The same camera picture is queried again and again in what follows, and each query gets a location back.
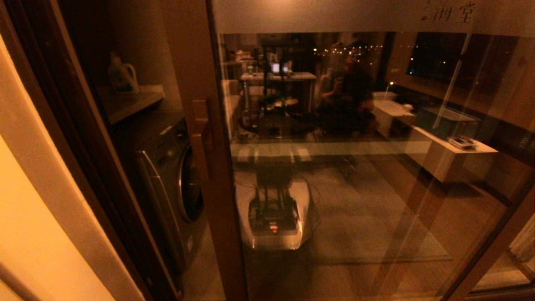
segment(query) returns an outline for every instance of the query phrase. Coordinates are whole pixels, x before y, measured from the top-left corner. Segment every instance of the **person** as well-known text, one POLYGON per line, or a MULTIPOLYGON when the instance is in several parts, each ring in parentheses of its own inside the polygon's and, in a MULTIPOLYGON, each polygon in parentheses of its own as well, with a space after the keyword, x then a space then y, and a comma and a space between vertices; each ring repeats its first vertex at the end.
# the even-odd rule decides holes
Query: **person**
POLYGON ((366 48, 354 46, 342 74, 332 76, 332 90, 323 93, 317 109, 322 129, 331 134, 374 133, 373 79, 363 64, 366 48))

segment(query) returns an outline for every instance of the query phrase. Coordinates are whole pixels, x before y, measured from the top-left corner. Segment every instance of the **shelf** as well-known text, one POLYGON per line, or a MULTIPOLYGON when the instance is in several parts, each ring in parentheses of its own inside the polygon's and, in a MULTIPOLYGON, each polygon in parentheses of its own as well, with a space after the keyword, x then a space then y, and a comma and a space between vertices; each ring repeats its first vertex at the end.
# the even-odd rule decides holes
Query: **shelf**
POLYGON ((115 93, 111 87, 98 87, 97 91, 110 124, 141 111, 164 98, 163 86, 140 86, 139 93, 115 93))

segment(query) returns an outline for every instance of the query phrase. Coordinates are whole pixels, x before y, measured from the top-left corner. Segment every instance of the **glass sliding door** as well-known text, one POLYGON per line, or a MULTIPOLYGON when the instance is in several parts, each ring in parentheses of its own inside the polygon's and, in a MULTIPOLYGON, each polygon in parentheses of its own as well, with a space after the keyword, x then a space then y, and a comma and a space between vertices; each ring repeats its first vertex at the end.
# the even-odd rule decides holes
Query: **glass sliding door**
POLYGON ((533 172, 533 38, 474 2, 212 5, 249 298, 441 299, 533 172))

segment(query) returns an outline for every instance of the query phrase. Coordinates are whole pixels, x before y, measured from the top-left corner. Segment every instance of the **washing machine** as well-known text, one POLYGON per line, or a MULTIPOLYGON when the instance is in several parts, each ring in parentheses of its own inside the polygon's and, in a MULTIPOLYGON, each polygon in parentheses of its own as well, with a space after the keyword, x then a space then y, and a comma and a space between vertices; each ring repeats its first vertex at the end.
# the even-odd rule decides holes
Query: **washing machine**
POLYGON ((123 127, 126 130, 118 135, 133 141, 127 148, 142 186, 136 189, 144 191, 142 201, 149 203, 167 253, 183 273, 192 263, 207 225, 184 116, 153 112, 123 127))

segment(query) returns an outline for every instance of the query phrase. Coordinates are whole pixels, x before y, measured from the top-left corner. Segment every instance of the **washing machine door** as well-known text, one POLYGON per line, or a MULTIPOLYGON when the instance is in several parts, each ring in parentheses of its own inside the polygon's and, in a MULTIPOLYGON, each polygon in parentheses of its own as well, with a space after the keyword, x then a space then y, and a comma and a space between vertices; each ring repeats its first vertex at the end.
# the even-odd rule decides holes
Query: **washing machine door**
POLYGON ((192 147, 188 145, 180 160, 178 169, 179 208, 182 218, 193 223, 202 214, 204 202, 201 185, 197 176, 197 166, 193 159, 192 147))

